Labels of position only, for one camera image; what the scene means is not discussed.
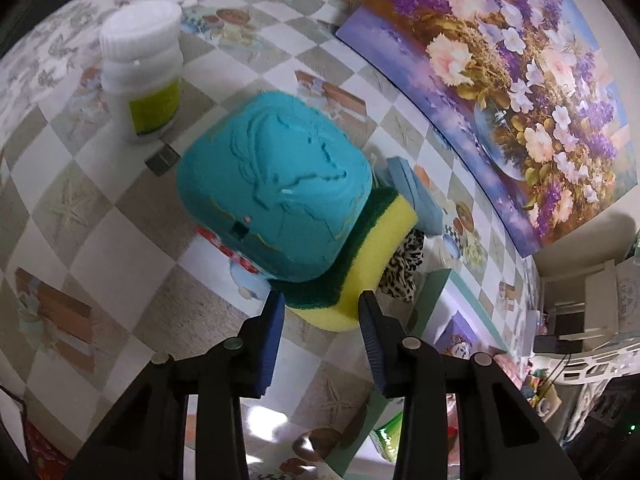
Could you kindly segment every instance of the yellow-green label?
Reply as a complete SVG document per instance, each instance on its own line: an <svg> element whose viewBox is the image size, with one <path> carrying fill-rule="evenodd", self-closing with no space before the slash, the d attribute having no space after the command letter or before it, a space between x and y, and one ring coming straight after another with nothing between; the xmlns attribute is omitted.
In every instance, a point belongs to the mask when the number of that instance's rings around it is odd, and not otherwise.
<svg viewBox="0 0 640 480"><path fill-rule="evenodd" d="M137 136L143 136L167 124L180 105L180 81L165 86L161 91L129 103L133 127Z"/></svg>

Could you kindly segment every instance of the leopard print object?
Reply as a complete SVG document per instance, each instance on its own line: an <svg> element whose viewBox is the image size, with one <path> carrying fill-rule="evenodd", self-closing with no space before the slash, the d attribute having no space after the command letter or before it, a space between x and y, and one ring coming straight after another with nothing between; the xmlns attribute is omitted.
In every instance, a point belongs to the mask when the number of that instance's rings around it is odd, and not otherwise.
<svg viewBox="0 0 640 480"><path fill-rule="evenodd" d="M422 264L424 233L415 227L402 240L380 280L380 290L392 298L414 302L414 272Z"/></svg>

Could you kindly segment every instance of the sponge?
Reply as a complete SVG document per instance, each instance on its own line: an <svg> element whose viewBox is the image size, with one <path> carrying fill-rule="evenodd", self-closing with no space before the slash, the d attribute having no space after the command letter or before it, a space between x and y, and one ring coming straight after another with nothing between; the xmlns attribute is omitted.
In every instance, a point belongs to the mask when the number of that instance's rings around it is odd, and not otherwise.
<svg viewBox="0 0 640 480"><path fill-rule="evenodd" d="M353 330L358 327L360 294L378 288L386 264L417 220L395 189L374 188L327 272L305 283L271 280L271 286L312 325L331 332Z"/></svg>

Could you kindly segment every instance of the table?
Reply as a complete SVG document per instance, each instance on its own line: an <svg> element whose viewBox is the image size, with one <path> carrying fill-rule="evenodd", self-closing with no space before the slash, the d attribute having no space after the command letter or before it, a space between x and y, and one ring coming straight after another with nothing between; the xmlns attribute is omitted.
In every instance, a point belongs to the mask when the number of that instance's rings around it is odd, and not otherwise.
<svg viewBox="0 0 640 480"><path fill-rule="evenodd" d="M228 260L194 233L174 168L145 161L166 144L184 153L268 89L313 101L367 156L404 156L426 170L460 240L454 250L441 237L426 241L418 286L430 270L455 269L518 354L524 311L538 302L533 260L517 254L473 176L420 111L333 37L350 12L346 0L176 0L185 10L180 115L163 140L142 145L113 131L100 88L100 24L130 1L74 0L0 60L0 381L24 397L56 447L73 455L155 351L201 354L260 312L261 301L240 294ZM213 15L223 22L216 33L205 23ZM346 118L336 101L311 95L301 73L362 99L366 114ZM95 371L20 323L18 267L91 307ZM501 281L515 286L513 312L497 301ZM412 305L378 296L408 319ZM287 312L273 386L242 403L252 471L300 473L293 441L319 428L343 432L371 387L358 332L324 332ZM305 478L332 478L318 467Z"/></svg>

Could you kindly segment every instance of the container lid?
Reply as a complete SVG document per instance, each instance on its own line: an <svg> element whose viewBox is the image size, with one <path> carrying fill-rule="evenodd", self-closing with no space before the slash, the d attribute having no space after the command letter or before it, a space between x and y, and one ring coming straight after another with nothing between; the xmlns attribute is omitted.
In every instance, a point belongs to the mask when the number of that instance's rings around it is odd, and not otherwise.
<svg viewBox="0 0 640 480"><path fill-rule="evenodd" d="M162 52L177 41L181 15L171 0L139 0L123 7L100 30L104 59L129 62Z"/></svg>

